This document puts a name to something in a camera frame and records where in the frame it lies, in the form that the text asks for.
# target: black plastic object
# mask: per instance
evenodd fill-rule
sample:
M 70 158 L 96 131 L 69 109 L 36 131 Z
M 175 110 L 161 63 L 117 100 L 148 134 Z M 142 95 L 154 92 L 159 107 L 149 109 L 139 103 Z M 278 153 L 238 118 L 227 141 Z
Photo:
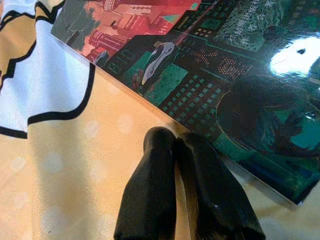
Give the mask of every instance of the black plastic object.
M 264 240 L 241 185 L 211 144 L 183 133 L 173 147 L 180 168 L 192 240 Z
M 115 227 L 115 240 L 171 240 L 176 229 L 176 137 L 154 127 L 144 138 L 144 155 L 127 183 Z

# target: book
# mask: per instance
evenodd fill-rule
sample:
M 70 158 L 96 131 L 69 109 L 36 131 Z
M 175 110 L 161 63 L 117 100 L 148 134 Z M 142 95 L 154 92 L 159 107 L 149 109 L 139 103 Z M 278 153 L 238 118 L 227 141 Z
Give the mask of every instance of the book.
M 299 204 L 320 180 L 319 31 L 319 0 L 66 0 L 51 33 Z

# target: book cover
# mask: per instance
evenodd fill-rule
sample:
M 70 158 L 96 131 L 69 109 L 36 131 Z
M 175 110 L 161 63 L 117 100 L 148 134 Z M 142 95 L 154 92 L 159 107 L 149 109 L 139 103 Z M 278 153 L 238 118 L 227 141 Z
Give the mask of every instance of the book cover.
M 66 0 L 51 33 L 299 204 L 320 180 L 319 31 L 319 0 Z

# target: cloth surface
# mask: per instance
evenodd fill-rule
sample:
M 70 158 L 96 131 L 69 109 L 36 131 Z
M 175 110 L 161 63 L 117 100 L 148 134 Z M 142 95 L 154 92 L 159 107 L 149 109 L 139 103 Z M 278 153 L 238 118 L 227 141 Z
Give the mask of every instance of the cloth surface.
M 50 35 L 62 5 L 0 0 L 0 240 L 113 239 L 146 132 L 187 131 Z M 319 240 L 319 184 L 295 206 L 225 163 L 268 240 Z M 188 240 L 176 173 L 175 239 Z

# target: illustrated building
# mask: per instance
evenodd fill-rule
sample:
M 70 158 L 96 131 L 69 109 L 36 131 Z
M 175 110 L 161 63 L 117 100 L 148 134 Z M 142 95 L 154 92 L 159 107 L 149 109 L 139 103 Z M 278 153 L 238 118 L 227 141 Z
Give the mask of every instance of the illustrated building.
M 109 56 L 112 56 L 119 51 L 126 42 L 103 33 L 102 31 L 95 30 L 89 38 L 89 44 L 94 46 L 96 49 L 103 48 L 107 50 Z

